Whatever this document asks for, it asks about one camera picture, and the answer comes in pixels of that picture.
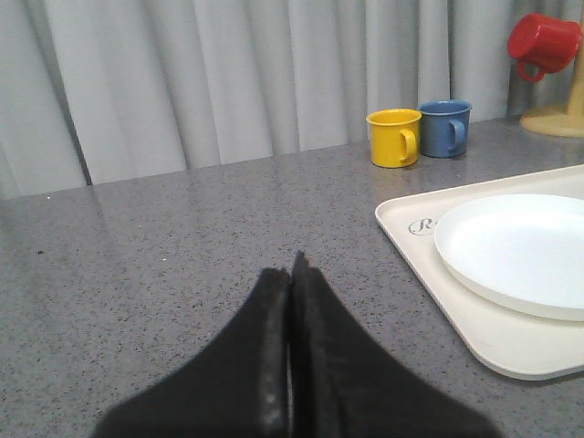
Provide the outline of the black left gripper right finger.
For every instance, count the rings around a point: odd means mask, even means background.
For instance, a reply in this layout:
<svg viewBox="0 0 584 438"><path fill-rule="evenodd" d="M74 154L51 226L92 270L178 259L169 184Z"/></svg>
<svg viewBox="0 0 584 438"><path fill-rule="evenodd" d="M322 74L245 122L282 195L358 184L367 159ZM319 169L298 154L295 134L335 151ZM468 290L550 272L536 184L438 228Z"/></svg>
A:
<svg viewBox="0 0 584 438"><path fill-rule="evenodd" d="M401 365L297 253L289 346L295 437L497 437L483 414Z"/></svg>

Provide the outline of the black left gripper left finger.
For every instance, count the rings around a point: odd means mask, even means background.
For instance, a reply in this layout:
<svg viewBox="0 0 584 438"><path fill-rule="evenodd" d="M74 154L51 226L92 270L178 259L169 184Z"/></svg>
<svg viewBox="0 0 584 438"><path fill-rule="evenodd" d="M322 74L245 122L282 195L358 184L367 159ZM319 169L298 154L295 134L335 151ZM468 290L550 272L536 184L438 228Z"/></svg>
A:
<svg viewBox="0 0 584 438"><path fill-rule="evenodd" d="M110 410L96 437L285 437L289 275L263 270L192 360Z"/></svg>

